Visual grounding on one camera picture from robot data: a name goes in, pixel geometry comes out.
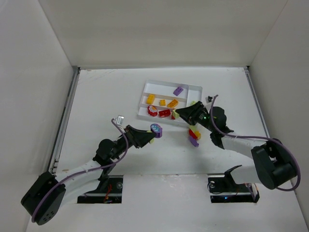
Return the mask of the yellow small lego brick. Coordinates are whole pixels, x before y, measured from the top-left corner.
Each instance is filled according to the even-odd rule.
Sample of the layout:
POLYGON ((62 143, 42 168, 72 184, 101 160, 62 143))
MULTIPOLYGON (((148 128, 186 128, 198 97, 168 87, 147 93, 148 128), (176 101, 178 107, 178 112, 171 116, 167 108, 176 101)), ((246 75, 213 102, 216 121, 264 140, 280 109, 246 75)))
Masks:
POLYGON ((166 106, 166 101, 165 100, 160 100, 159 101, 160 106, 166 106))

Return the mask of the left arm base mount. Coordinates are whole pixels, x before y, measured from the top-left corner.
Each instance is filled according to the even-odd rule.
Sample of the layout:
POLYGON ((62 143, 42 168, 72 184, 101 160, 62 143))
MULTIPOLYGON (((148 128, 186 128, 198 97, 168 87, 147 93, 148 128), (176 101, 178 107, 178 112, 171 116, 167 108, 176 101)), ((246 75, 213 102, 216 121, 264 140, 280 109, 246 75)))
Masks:
POLYGON ((122 203, 123 175, 101 177, 95 190, 77 198, 78 204, 119 204, 122 203))

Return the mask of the red rounded lego brick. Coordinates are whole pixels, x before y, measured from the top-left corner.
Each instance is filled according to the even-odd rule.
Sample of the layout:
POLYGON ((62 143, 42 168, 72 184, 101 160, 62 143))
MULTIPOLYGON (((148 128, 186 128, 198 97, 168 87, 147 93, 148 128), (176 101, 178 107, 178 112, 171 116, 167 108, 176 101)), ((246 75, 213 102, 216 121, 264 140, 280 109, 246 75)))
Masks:
POLYGON ((148 110, 148 114, 152 117, 156 117, 157 114, 158 114, 158 110, 156 107, 152 106, 152 105, 149 105, 147 107, 147 110, 148 110))

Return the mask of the yellow curved lego brick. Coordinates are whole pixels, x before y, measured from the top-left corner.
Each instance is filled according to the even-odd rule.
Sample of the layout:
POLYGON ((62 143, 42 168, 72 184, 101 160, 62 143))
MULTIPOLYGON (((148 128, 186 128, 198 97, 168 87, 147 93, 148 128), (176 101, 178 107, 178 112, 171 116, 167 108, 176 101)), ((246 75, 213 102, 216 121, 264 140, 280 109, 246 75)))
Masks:
POLYGON ((197 137, 197 140, 201 138, 201 133, 197 130, 195 131, 195 136, 197 137))

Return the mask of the yellow long lego brick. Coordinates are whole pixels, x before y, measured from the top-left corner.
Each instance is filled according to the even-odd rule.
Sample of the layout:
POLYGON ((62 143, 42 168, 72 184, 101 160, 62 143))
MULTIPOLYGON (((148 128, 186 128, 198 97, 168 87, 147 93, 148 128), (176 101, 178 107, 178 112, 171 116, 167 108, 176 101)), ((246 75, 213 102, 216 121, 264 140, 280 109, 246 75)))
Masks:
POLYGON ((168 105, 168 108, 175 108, 178 105, 178 101, 176 99, 173 99, 168 105))

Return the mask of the red curved lego brick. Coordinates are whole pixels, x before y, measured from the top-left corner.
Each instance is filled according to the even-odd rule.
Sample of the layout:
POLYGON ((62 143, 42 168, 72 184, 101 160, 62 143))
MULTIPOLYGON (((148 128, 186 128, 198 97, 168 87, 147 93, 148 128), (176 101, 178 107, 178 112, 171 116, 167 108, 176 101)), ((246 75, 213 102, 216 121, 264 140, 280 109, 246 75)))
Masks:
POLYGON ((188 133, 189 133, 190 136, 197 139, 197 137, 195 136, 195 133, 193 131, 191 131, 190 129, 189 129, 188 133))

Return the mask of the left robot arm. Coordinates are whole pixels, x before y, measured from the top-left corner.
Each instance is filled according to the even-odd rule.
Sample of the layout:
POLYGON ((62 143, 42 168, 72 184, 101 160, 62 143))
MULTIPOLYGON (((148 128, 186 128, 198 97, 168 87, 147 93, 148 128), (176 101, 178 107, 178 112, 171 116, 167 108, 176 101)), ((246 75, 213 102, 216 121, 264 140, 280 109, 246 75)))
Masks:
POLYGON ((21 199, 33 223, 43 225, 50 221, 66 202, 94 190, 100 181, 108 178, 129 148, 142 148, 156 137, 152 130, 139 130, 130 125, 120 133, 116 141, 102 140, 95 156, 82 166, 57 174, 47 171, 37 178, 21 199))

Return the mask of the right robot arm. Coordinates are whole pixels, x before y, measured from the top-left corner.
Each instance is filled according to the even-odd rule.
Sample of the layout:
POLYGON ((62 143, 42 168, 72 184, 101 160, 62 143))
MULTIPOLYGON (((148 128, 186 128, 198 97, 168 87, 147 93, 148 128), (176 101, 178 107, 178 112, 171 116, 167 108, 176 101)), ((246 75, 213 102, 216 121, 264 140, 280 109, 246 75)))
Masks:
POLYGON ((202 102, 177 109, 186 123, 200 124, 210 131, 213 144, 221 149, 235 151, 253 160, 252 166, 235 166, 228 171, 234 183, 260 183, 268 189, 281 189, 281 185, 297 177, 300 169, 290 151, 276 139, 261 136, 240 136, 227 125, 224 109, 217 106, 207 108, 202 102))

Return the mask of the purple butterfly lego brick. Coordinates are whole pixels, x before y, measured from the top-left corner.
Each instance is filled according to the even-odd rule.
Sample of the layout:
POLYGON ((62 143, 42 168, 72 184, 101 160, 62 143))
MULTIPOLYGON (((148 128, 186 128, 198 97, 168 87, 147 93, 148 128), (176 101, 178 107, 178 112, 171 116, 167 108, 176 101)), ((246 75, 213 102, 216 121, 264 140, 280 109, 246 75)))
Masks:
POLYGON ((183 88, 182 88, 182 87, 177 87, 177 88, 173 91, 173 94, 174 94, 175 96, 179 96, 182 92, 183 92, 183 88))

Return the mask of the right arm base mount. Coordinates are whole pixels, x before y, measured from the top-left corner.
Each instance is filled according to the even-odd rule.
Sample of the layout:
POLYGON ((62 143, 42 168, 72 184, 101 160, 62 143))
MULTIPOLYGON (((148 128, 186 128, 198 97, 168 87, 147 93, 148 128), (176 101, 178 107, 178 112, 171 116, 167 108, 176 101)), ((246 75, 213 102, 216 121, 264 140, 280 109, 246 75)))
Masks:
POLYGON ((211 203, 257 203, 260 194, 256 184, 236 184, 231 172, 241 165, 232 167, 223 174, 209 174, 207 189, 211 203))

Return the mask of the yellow butterfly lego brick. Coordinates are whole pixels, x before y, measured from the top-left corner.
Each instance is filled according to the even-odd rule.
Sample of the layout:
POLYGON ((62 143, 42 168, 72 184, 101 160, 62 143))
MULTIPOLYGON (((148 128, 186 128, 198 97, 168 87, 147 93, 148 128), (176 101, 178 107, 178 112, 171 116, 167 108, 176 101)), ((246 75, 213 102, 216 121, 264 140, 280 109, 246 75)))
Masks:
POLYGON ((149 105, 152 105, 155 101, 155 95, 154 94, 149 94, 148 95, 148 98, 146 100, 146 103, 149 104, 149 105))

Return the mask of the purple curved lego brick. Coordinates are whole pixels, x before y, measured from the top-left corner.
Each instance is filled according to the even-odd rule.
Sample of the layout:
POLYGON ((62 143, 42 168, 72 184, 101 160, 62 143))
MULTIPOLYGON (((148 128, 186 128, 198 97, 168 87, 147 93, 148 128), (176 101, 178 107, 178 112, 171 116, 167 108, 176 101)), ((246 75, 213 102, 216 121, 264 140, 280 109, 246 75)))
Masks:
POLYGON ((189 137, 189 141, 190 143, 194 146, 194 147, 199 147, 199 143, 197 142, 197 139, 193 138, 192 136, 189 137))

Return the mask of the red large lego brick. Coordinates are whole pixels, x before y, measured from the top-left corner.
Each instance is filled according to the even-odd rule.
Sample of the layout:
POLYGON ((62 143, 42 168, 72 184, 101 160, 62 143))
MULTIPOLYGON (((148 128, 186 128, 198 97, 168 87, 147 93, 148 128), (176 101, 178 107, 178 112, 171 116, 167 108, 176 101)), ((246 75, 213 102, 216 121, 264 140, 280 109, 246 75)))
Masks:
POLYGON ((162 110, 158 112, 160 118, 165 118, 171 115, 171 111, 169 109, 162 110))

